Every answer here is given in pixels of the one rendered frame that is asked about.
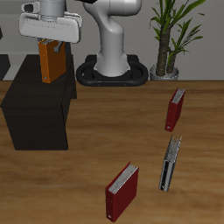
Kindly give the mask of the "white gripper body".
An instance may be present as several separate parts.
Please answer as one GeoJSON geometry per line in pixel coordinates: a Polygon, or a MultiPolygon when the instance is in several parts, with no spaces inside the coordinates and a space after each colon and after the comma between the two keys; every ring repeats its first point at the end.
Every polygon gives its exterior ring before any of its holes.
{"type": "Polygon", "coordinates": [[[78,13],[65,11],[64,17],[46,21],[39,14],[22,13],[19,18],[19,32],[23,36],[52,39],[70,43],[81,40],[82,17],[78,13]]]}

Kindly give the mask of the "orange book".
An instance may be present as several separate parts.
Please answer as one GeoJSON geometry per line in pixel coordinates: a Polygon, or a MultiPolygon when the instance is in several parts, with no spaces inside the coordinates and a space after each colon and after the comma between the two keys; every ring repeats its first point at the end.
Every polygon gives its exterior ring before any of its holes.
{"type": "Polygon", "coordinates": [[[57,40],[50,41],[48,44],[38,44],[42,81],[44,83],[52,83],[67,70],[65,43],[58,53],[54,52],[54,47],[57,44],[57,40]]]}

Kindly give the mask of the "small red book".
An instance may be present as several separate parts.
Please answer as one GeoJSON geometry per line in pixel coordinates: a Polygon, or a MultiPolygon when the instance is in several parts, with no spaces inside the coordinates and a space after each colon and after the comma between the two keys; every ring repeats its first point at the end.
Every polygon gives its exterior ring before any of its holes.
{"type": "Polygon", "coordinates": [[[169,101],[166,122],[164,126],[164,129],[167,131],[172,132],[176,126],[177,121],[179,120],[185,92],[186,91],[184,89],[178,87],[169,101]]]}

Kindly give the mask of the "large red book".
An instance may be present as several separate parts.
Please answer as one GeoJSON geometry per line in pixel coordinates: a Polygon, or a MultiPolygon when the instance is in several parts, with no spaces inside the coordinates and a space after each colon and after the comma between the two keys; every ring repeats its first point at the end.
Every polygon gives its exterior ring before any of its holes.
{"type": "Polygon", "coordinates": [[[127,163],[106,186],[106,217],[110,221],[115,222],[136,197],[138,170],[138,167],[127,163]]]}

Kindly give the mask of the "black and silver book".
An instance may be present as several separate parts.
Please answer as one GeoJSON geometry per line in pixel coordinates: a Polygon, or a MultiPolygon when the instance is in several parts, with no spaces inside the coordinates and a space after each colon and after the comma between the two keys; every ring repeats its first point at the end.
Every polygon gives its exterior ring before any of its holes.
{"type": "Polygon", "coordinates": [[[179,146],[181,139],[171,136],[166,153],[164,155],[164,162],[162,166],[159,187],[158,189],[164,192],[169,191],[170,183],[172,181],[172,174],[176,165],[179,146]]]}

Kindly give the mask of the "dark brown desk caddy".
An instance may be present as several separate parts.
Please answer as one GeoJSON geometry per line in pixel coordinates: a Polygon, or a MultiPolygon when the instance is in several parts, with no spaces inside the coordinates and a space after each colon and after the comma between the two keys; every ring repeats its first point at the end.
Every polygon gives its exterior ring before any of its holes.
{"type": "Polygon", "coordinates": [[[67,114],[77,97],[74,58],[66,51],[66,72],[52,83],[42,81],[40,58],[25,57],[0,105],[17,151],[65,151],[67,114]]]}

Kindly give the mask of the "green pot plant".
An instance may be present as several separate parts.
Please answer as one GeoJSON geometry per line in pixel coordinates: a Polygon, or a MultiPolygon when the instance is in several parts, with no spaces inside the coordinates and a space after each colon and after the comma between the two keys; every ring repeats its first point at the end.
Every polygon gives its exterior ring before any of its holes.
{"type": "Polygon", "coordinates": [[[190,18],[183,24],[179,21],[196,7],[202,5],[206,0],[190,0],[177,9],[176,0],[159,0],[159,10],[153,8],[156,16],[150,20],[155,21],[158,28],[154,27],[157,34],[155,39],[158,41],[157,64],[150,69],[150,79],[152,81],[176,81],[179,77],[179,70],[174,66],[176,57],[179,53],[187,53],[185,47],[194,40],[202,39],[197,36],[200,31],[200,24],[195,26],[189,33],[192,19],[190,18]]]}

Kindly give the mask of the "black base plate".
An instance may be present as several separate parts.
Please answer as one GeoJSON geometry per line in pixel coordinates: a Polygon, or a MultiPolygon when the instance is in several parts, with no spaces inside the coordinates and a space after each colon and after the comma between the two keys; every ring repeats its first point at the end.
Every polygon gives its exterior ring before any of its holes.
{"type": "Polygon", "coordinates": [[[149,77],[148,69],[135,54],[128,54],[130,70],[117,77],[107,77],[94,70],[96,55],[90,54],[76,70],[77,81],[86,87],[138,87],[149,77]]]}

